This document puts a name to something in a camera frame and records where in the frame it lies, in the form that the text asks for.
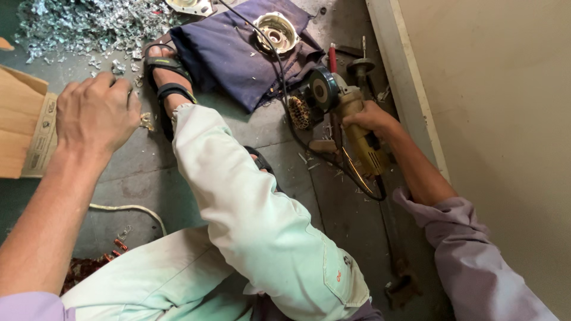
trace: lavender sleeve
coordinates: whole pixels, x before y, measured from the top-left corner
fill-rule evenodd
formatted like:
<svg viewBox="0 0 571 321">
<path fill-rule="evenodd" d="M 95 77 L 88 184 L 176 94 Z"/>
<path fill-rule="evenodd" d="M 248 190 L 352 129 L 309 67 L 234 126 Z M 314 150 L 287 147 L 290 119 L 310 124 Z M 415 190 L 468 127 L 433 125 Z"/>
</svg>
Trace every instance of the lavender sleeve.
<svg viewBox="0 0 571 321">
<path fill-rule="evenodd" d="M 0 298 L 0 320 L 75 321 L 75 308 L 66 310 L 53 293 L 18 293 Z"/>
<path fill-rule="evenodd" d="M 411 201 L 404 188 L 393 198 L 425 228 L 458 321 L 557 320 L 505 263 L 471 202 L 454 197 L 429 207 Z"/>
</svg>

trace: wall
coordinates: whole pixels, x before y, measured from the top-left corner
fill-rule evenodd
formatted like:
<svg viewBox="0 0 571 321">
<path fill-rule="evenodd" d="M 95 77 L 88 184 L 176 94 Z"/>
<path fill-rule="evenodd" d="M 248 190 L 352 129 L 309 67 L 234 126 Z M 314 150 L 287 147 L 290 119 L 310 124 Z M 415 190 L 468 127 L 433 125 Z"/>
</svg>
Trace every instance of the wall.
<svg viewBox="0 0 571 321">
<path fill-rule="evenodd" d="M 453 186 L 571 319 L 571 2 L 400 0 Z"/>
</svg>

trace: concrete floor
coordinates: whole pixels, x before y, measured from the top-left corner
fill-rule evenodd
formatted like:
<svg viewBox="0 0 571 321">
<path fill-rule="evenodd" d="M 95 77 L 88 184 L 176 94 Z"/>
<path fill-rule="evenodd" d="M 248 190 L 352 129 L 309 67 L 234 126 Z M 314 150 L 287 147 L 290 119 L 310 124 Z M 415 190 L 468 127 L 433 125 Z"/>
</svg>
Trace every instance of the concrete floor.
<svg viewBox="0 0 571 321">
<path fill-rule="evenodd" d="M 377 91 L 387 85 L 384 68 L 375 41 L 370 18 L 364 0 L 292 0 L 305 11 L 314 14 L 321 7 L 328 9 L 308 26 L 308 31 L 323 48 L 331 42 L 360 47 L 360 39 L 368 40 L 368 57 L 373 58 L 378 68 L 371 77 Z M 17 0 L 6 1 L 0 19 L 0 35 L 10 39 L 18 21 L 13 13 Z M 102 70 L 110 70 L 111 61 L 122 59 L 122 53 L 115 53 L 103 60 Z M 345 76 L 344 66 L 352 60 L 338 54 L 340 74 Z M 69 81 L 81 81 L 97 70 L 87 65 L 88 57 L 68 57 L 63 63 L 48 66 L 41 59 L 27 65 L 27 55 L 21 48 L 12 52 L 0 52 L 0 63 L 42 78 L 50 83 L 49 90 L 60 93 Z M 133 79 L 128 69 L 125 75 Z M 140 89 L 143 112 L 158 113 L 155 95 L 147 86 Z M 423 230 L 412 217 L 391 200 L 379 204 L 369 201 L 363 194 L 355 192 L 356 186 L 323 161 L 309 171 L 297 155 L 304 153 L 292 139 L 284 123 L 281 103 L 261 107 L 247 115 L 231 99 L 220 93 L 197 94 L 205 106 L 217 109 L 225 118 L 234 136 L 243 145 L 257 148 L 272 164 L 278 182 L 291 197 L 299 200 L 312 214 L 312 224 L 325 232 L 337 245 L 357 260 L 371 289 L 373 304 L 382 310 L 387 320 L 452 320 L 453 311 L 444 294 L 438 278 L 433 248 L 426 242 Z M 390 99 L 385 106 L 393 111 Z M 311 133 L 304 133 L 309 140 Z M 321 138 L 323 128 L 314 129 L 313 136 Z M 404 184 L 400 170 L 393 165 L 384 175 L 387 191 Z M 39 180 L 0 179 L 0 241 L 3 241 L 22 213 Z M 169 233 L 185 227 L 205 224 L 200 219 L 196 201 L 184 179 L 176 169 L 176 159 L 170 144 L 160 129 L 157 133 L 144 128 L 136 130 L 129 141 L 117 151 L 101 176 L 93 197 L 93 203 L 110 206 L 138 204 L 157 212 L 163 219 Z M 415 297 L 402 310 L 392 311 L 384 295 L 384 287 L 395 281 L 391 275 L 387 240 L 381 209 L 392 210 L 412 268 L 419 277 L 423 296 Z M 118 233 L 127 226 L 133 231 L 125 244 L 140 246 L 161 236 L 160 227 L 148 215 L 125 211 L 108 213 L 90 210 L 81 228 L 74 249 L 74 256 L 97 257 L 114 249 L 112 244 Z"/>
</svg>

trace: black sandal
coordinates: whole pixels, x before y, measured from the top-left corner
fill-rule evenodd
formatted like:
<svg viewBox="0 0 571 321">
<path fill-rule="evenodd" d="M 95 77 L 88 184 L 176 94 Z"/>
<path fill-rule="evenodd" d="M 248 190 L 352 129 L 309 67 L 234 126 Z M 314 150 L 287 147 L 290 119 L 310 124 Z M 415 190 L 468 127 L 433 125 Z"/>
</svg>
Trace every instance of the black sandal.
<svg viewBox="0 0 571 321">
<path fill-rule="evenodd" d="M 172 142 L 172 140 L 174 139 L 174 131 L 172 130 L 171 120 L 167 116 L 167 112 L 164 110 L 164 99 L 167 98 L 167 96 L 170 94 L 180 94 L 186 97 L 189 101 L 191 101 L 194 104 L 198 102 L 196 101 L 196 98 L 194 98 L 194 95 L 188 89 L 186 89 L 184 86 L 178 83 L 170 82 L 158 88 L 155 82 L 155 78 L 152 75 L 152 71 L 155 68 L 163 68 L 173 71 L 188 79 L 191 85 L 192 85 L 192 78 L 190 77 L 190 74 L 188 73 L 188 71 L 186 71 L 182 63 L 180 62 L 180 59 L 167 58 L 167 57 L 149 57 L 148 51 L 150 48 L 154 46 L 167 47 L 171 49 L 171 51 L 174 53 L 176 51 L 171 46 L 165 45 L 164 43 L 155 43 L 154 45 L 150 45 L 147 48 L 147 50 L 145 51 L 145 59 L 144 59 L 145 75 L 147 75 L 148 83 L 149 85 L 151 85 L 151 88 L 156 93 L 156 96 L 159 100 L 160 124 L 163 127 L 164 136 L 168 139 L 169 142 Z"/>
<path fill-rule="evenodd" d="M 265 157 L 260 154 L 260 152 L 258 152 L 255 148 L 250 147 L 250 146 L 244 146 L 244 148 L 248 151 L 248 153 L 250 153 L 251 155 L 255 155 L 258 158 L 256 158 L 254 160 L 254 163 L 256 163 L 257 167 L 259 170 L 267 170 L 268 173 L 272 174 L 273 176 L 276 176 L 276 174 L 274 174 L 274 170 L 272 169 L 272 167 L 270 166 L 270 164 L 268 163 L 268 161 L 265 159 Z M 276 190 L 278 192 L 284 192 L 281 188 L 280 188 L 280 184 L 278 184 L 277 178 L 276 178 Z"/>
</svg>

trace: light green pants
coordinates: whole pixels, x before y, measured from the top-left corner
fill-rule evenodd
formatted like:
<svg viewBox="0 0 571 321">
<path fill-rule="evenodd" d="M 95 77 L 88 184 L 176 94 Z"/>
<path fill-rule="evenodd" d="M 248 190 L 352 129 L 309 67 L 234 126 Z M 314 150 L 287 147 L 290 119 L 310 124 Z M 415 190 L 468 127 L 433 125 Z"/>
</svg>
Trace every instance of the light green pants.
<svg viewBox="0 0 571 321">
<path fill-rule="evenodd" d="M 311 226 L 298 201 L 274 192 L 214 109 L 173 117 L 179 171 L 208 227 L 121 255 L 62 297 L 77 320 L 249 320 L 247 296 L 203 298 L 234 270 L 294 320 L 340 320 L 369 298 L 357 263 Z"/>
</svg>

